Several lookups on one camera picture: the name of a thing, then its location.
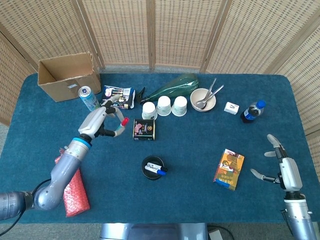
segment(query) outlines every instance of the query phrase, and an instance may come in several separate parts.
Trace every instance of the blue tablecloth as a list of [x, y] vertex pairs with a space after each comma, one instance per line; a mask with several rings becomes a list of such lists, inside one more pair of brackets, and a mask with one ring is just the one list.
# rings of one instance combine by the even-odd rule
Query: blue tablecloth
[[[102, 84], [146, 86], [148, 95], [179, 74], [101, 74]], [[320, 220], [320, 187], [289, 81], [280, 75], [198, 74], [199, 87], [224, 84], [210, 112], [195, 111], [188, 103], [183, 117], [170, 114], [156, 120], [156, 141], [134, 141], [133, 120], [142, 107], [123, 110], [130, 118], [116, 138], [98, 137], [81, 165], [91, 209], [66, 218], [63, 202], [50, 212], [27, 211], [22, 223], [198, 223], [283, 222], [285, 192], [279, 185], [261, 181], [254, 168], [276, 176], [276, 158], [267, 134], [273, 134], [294, 158], [314, 221]], [[24, 81], [0, 159], [0, 192], [29, 191], [50, 177], [59, 148], [78, 135], [89, 113], [81, 99], [54, 102], [37, 86], [36, 74]], [[259, 99], [267, 106], [261, 117], [244, 124], [240, 113]], [[226, 102], [240, 105], [239, 113], [224, 112]], [[108, 129], [116, 119], [105, 121]], [[230, 149], [245, 156], [235, 191], [213, 183], [221, 155]], [[167, 176], [151, 181], [141, 171], [149, 155], [163, 159]]]

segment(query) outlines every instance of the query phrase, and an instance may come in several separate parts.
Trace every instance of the book cover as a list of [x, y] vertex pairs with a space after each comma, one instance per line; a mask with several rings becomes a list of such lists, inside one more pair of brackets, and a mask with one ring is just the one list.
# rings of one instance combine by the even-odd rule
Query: book cover
[[244, 159], [244, 156], [225, 149], [215, 172], [213, 182], [234, 191]]

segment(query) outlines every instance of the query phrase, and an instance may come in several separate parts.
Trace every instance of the paper cup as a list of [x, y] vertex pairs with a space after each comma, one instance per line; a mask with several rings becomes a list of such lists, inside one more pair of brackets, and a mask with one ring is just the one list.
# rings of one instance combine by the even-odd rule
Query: paper cup
[[167, 96], [161, 96], [156, 106], [156, 112], [160, 116], [168, 116], [171, 113], [171, 101]]
[[178, 96], [174, 100], [172, 113], [177, 117], [182, 117], [187, 112], [187, 99], [184, 96]]
[[143, 119], [153, 119], [156, 120], [158, 117], [156, 106], [148, 101], [145, 104], [143, 104], [142, 107], [142, 118]]

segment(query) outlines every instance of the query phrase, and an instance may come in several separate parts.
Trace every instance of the white bowl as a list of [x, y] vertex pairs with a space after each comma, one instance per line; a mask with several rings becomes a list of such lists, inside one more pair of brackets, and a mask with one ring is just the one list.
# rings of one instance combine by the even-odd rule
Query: white bowl
[[206, 106], [203, 109], [196, 107], [196, 102], [205, 98], [208, 89], [205, 88], [198, 88], [194, 90], [190, 95], [190, 102], [192, 107], [197, 110], [198, 112], [207, 112], [214, 108], [216, 105], [216, 96], [213, 96], [209, 101], [206, 102]]

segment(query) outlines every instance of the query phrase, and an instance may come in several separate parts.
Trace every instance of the open cardboard box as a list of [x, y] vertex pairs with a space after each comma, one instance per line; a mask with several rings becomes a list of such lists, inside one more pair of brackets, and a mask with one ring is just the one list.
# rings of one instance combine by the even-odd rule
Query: open cardboard box
[[100, 76], [90, 52], [40, 60], [38, 86], [56, 102], [78, 98], [83, 86], [89, 86], [94, 94], [101, 92]]

